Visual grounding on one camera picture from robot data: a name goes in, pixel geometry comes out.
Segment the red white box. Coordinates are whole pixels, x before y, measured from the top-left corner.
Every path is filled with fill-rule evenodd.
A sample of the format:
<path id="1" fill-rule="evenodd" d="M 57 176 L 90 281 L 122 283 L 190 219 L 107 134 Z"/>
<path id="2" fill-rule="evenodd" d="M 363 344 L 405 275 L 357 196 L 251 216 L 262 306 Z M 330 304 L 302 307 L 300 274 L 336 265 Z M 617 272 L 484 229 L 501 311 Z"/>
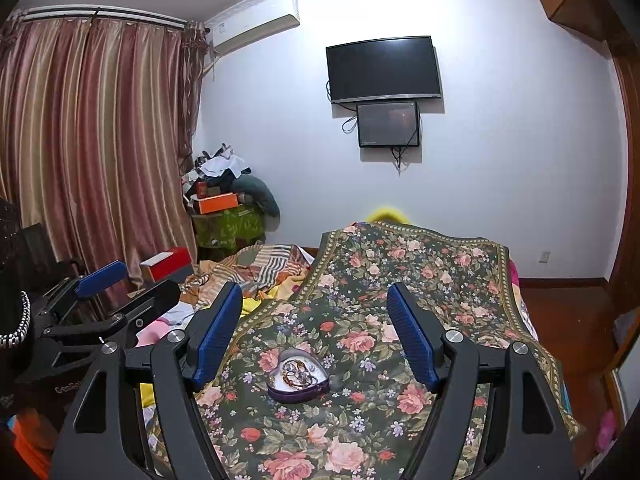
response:
<path id="1" fill-rule="evenodd" d="M 183 268 L 190 268 L 191 255 L 185 247 L 173 247 L 140 262 L 142 278 L 146 282 L 163 281 Z"/>

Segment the black wall television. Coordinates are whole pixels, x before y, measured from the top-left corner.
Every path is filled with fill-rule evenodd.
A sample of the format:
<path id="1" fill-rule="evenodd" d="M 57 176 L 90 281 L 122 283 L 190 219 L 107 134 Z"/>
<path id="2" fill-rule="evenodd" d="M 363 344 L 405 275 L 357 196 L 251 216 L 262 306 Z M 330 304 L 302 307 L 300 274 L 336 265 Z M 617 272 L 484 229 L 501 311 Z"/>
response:
<path id="1" fill-rule="evenodd" d="M 337 44 L 326 48 L 326 66 L 334 104 L 442 96 L 430 36 Z"/>

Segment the floral green bedspread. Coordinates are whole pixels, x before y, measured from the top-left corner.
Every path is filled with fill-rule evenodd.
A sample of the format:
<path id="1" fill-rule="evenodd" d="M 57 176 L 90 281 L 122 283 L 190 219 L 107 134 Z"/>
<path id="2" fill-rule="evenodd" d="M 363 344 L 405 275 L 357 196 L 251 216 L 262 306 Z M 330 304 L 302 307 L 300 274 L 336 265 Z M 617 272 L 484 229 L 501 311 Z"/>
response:
<path id="1" fill-rule="evenodd" d="M 434 401 L 404 357 L 386 311 L 391 284 L 477 344 L 533 352 L 571 437 L 582 432 L 560 363 L 532 331 L 508 250 L 417 226 L 357 223 L 324 234 L 302 287 L 241 318 L 216 379 L 196 398 L 210 442 L 232 479 L 395 479 Z M 328 393 L 272 400 L 267 379 L 284 350 L 314 356 Z"/>

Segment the orange shoe box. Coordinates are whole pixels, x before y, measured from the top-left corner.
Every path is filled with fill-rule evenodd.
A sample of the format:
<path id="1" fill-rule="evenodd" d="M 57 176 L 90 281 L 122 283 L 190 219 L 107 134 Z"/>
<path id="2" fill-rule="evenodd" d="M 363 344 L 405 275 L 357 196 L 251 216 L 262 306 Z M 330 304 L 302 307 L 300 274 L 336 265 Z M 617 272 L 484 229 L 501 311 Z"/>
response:
<path id="1" fill-rule="evenodd" d="M 239 206 L 239 200 L 235 193 L 203 198 L 197 197 L 193 200 L 193 208 L 197 214 L 214 214 L 215 212 L 232 209 L 237 206 Z"/>

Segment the striped pink curtain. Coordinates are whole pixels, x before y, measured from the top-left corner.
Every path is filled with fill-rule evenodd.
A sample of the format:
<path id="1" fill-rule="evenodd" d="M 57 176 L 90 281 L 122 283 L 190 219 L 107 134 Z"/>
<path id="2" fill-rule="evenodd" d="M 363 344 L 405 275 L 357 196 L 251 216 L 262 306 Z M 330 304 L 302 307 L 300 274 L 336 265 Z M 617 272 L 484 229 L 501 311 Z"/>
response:
<path id="1" fill-rule="evenodd" d="M 76 16 L 1 29 L 1 195 L 55 255 L 127 277 L 103 297 L 123 302 L 140 264 L 195 246 L 183 205 L 207 42 L 182 29 Z"/>

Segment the green cardboard box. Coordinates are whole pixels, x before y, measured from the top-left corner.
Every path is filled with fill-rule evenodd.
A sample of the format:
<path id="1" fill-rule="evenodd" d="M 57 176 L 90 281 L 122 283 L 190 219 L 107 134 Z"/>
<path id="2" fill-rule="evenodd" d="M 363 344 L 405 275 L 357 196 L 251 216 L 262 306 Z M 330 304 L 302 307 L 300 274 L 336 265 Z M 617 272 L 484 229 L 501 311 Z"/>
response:
<path id="1" fill-rule="evenodd" d="M 262 211 L 255 205 L 194 214 L 192 216 L 198 247 L 237 252 L 239 249 L 265 239 Z"/>

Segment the small wall monitor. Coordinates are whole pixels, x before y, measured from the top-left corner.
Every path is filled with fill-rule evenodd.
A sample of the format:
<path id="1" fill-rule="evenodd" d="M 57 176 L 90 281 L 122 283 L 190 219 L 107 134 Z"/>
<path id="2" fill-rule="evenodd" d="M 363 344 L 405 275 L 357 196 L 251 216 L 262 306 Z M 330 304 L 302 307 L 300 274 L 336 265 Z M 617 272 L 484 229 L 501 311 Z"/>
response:
<path id="1" fill-rule="evenodd" d="M 417 148 L 420 113 L 414 101 L 361 103 L 356 106 L 360 148 Z"/>

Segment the striped patchwork quilt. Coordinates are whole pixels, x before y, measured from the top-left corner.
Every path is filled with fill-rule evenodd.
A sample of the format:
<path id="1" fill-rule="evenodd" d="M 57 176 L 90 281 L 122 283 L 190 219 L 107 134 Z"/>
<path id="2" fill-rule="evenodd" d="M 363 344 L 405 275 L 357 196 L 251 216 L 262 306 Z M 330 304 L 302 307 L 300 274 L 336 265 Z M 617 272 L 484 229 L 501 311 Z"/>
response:
<path id="1" fill-rule="evenodd" d="M 227 282 L 240 286 L 244 298 L 288 299 L 300 286 L 314 258 L 297 245 L 256 243 L 221 261 L 202 260 L 180 288 L 180 300 L 208 307 Z"/>

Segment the purple heart-shaped tin box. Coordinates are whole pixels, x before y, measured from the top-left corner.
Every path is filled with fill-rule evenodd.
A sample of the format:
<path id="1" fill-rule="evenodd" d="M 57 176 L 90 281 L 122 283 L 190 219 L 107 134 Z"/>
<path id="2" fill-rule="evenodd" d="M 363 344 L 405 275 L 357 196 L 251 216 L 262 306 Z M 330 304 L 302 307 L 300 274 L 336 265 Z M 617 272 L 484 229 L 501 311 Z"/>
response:
<path id="1" fill-rule="evenodd" d="M 303 403 L 330 391 L 330 376 L 311 354 L 299 349 L 285 349 L 278 364 L 268 374 L 268 394 L 282 404 Z"/>

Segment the pile of white clothes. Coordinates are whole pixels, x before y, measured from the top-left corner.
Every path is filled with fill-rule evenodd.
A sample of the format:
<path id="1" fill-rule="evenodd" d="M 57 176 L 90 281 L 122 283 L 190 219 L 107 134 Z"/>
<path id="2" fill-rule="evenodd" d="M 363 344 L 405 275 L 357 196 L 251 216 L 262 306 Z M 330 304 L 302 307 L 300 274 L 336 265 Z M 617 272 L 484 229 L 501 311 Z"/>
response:
<path id="1" fill-rule="evenodd" d="M 195 169 L 206 177 L 221 177 L 229 170 L 236 178 L 243 172 L 250 172 L 250 165 L 235 154 L 231 145 L 222 144 L 215 155 L 202 151 L 195 162 Z"/>

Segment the white air conditioner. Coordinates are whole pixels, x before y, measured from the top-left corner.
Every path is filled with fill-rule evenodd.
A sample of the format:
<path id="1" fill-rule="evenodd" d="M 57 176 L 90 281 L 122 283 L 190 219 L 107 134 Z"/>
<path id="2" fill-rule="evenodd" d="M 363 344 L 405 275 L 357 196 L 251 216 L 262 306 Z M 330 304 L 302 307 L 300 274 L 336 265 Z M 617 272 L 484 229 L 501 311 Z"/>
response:
<path id="1" fill-rule="evenodd" d="M 209 24 L 213 56 L 220 58 L 299 24 L 297 0 L 264 0 Z"/>

